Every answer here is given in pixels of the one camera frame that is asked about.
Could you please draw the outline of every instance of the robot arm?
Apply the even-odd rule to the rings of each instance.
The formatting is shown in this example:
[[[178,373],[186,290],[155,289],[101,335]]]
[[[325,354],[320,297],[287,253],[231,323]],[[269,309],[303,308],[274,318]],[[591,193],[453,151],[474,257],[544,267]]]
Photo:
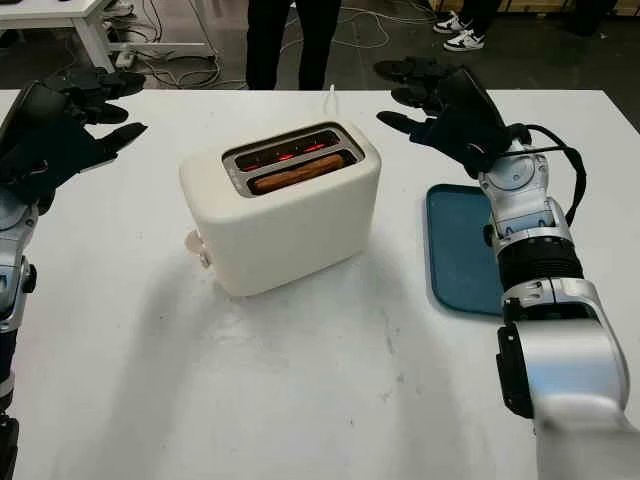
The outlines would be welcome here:
[[[640,432],[624,415],[629,375],[595,286],[584,279],[569,226],[586,188],[579,153],[535,125],[506,126],[464,67],[408,58],[381,62],[383,77],[408,84],[392,92],[429,118],[378,118],[460,162],[491,204],[485,240],[504,288],[498,372],[505,405],[532,419],[542,480],[640,478]],[[556,147],[535,148],[531,131]],[[576,169],[567,215],[547,195],[543,153],[562,150]]]
[[[142,89],[144,76],[78,70],[34,82],[16,98],[0,126],[0,479],[13,475],[18,422],[9,417],[11,362],[36,269],[23,251],[55,189],[76,173],[117,157],[146,127],[132,123],[94,139],[86,124],[120,123],[127,112],[106,103]]]

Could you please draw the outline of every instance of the white toaster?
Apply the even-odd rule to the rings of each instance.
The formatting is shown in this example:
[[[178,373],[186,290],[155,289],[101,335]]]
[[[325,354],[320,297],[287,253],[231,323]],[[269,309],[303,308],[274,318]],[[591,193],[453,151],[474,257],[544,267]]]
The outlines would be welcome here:
[[[241,146],[222,140],[180,168],[202,253],[234,296],[363,250],[378,188],[380,156],[348,122],[326,117],[288,133],[264,125],[260,134]]]

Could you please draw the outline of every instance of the gray floor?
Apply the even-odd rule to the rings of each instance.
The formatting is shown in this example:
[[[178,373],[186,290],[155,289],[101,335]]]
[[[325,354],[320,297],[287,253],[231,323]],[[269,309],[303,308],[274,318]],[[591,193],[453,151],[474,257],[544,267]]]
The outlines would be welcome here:
[[[156,0],[164,40],[204,39],[187,1]],[[207,30],[224,61],[222,80],[242,79],[244,75],[246,2],[204,0]],[[399,0],[344,0],[344,5],[395,17],[425,18],[408,2]],[[139,21],[146,22],[140,5],[136,13]],[[343,12],[341,18],[352,15],[353,12]],[[603,89],[640,130],[640,95],[636,92],[640,84],[640,18],[607,20],[599,34],[590,38],[570,35],[559,28],[560,23],[559,19],[533,15],[501,16],[489,32],[484,50],[452,54],[442,49],[444,38],[433,33],[426,22],[412,25],[382,20],[390,36],[388,44],[371,49],[334,45],[327,78],[339,89],[386,89],[390,85],[372,71],[375,62],[407,55],[431,56],[471,66],[487,88]],[[46,77],[72,61],[76,65],[88,63],[70,31],[28,31],[25,36],[26,42],[0,50],[0,88],[18,88],[29,79]],[[284,43],[300,36],[299,25],[293,24],[287,29]],[[384,40],[384,34],[373,17],[363,15],[341,23],[336,39],[375,45]],[[282,54],[278,88],[296,88],[300,50],[301,45],[294,44]],[[202,67],[206,64],[199,60],[185,60],[171,69],[180,73]],[[148,70],[142,65],[138,68]],[[153,77],[149,77],[147,87],[167,88]]]

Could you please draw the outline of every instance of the black glove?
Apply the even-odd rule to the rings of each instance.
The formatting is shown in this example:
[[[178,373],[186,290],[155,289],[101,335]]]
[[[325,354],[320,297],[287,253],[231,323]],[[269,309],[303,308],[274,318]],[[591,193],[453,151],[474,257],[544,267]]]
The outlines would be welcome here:
[[[412,142],[436,148],[460,162],[473,178],[491,170],[516,138],[514,132],[519,132],[505,126],[486,90],[466,67],[409,57],[380,62],[375,70],[387,80],[408,85],[391,92],[397,102],[422,108],[434,117],[416,122],[399,113],[380,112],[378,118],[408,134]]]
[[[131,123],[102,139],[84,126],[121,123],[106,103],[142,90],[144,76],[103,68],[76,70],[23,88],[0,127],[0,186],[46,211],[55,189],[76,173],[113,160],[147,127]]]

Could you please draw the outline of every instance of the white table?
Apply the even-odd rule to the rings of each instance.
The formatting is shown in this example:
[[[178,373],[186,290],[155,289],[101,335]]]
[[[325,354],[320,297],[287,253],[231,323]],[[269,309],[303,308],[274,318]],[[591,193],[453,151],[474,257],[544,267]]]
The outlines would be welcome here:
[[[108,72],[115,70],[109,54],[123,50],[153,50],[213,55],[204,43],[137,43],[110,42],[102,26],[102,11],[109,0],[23,0],[13,5],[0,5],[0,31],[11,28],[75,28],[91,62]]]
[[[13,95],[0,94],[0,112]],[[640,136],[601,92],[493,97],[507,121],[545,125],[583,152],[589,187],[574,238],[627,354],[628,415],[640,425]],[[502,405],[500,321],[427,294],[425,193],[473,182],[376,120],[402,110],[388,93],[340,93],[342,114],[384,161],[364,254],[232,299],[186,252],[181,160],[322,101],[145,91],[121,103],[149,130],[115,164],[60,189],[28,249],[40,275],[15,362],[16,479],[536,478],[531,424]],[[573,173],[561,156],[550,162],[566,207]]]
[[[109,0],[23,0],[0,5],[0,30],[10,28],[75,28],[97,67],[114,70],[101,13]]]

